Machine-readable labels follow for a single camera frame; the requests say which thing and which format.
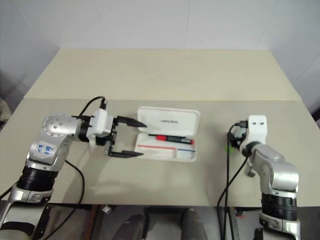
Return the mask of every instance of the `white wall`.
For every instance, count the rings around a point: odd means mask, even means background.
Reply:
[[[1,95],[14,109],[59,48],[270,49],[320,106],[320,0],[0,0]]]

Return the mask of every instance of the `robotic arm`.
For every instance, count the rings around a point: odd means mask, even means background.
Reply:
[[[300,221],[297,218],[299,175],[294,165],[266,145],[267,118],[251,115],[240,122],[230,136],[233,147],[249,157],[246,174],[260,177],[262,210],[259,222],[263,228],[254,232],[255,240],[300,239]]]
[[[70,116],[53,113],[43,123],[40,136],[26,156],[22,176],[15,183],[0,214],[0,240],[40,239],[49,221],[50,207],[46,204],[73,141],[89,142],[92,147],[104,146],[104,155],[131,158],[142,153],[123,150],[114,152],[116,126],[146,127],[128,117],[113,117],[106,111],[107,102],[91,116]]]

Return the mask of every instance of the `red line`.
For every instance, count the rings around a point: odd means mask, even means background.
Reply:
[[[148,146],[148,145],[138,145],[138,147],[144,147],[144,148],[155,148],[155,149],[173,149],[176,150],[175,147],[167,147],[167,146]]]

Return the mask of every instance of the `beige table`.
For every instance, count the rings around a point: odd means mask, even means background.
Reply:
[[[272,55],[250,50],[60,51],[0,134],[0,192],[20,176],[44,117],[77,114],[96,95],[110,99],[113,116],[136,117],[139,106],[198,110],[198,158],[112,158],[103,156],[103,147],[90,151],[88,144],[74,142],[68,160],[86,177],[85,204],[216,205],[225,185],[227,130],[248,115],[264,114],[267,143],[299,171],[299,206],[320,206],[320,131]],[[133,150],[138,130],[119,126],[118,132],[116,150]],[[232,154],[231,173],[243,160],[237,151]],[[80,186],[80,177],[65,164],[51,202],[77,202]],[[229,195],[230,206],[260,206],[258,177],[241,173]]]

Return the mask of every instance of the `green object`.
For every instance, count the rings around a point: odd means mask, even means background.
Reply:
[[[228,151],[228,145],[226,144],[225,147],[224,147],[224,150],[227,152]],[[229,151],[230,153],[233,153],[235,151],[235,149],[230,145],[229,146]]]

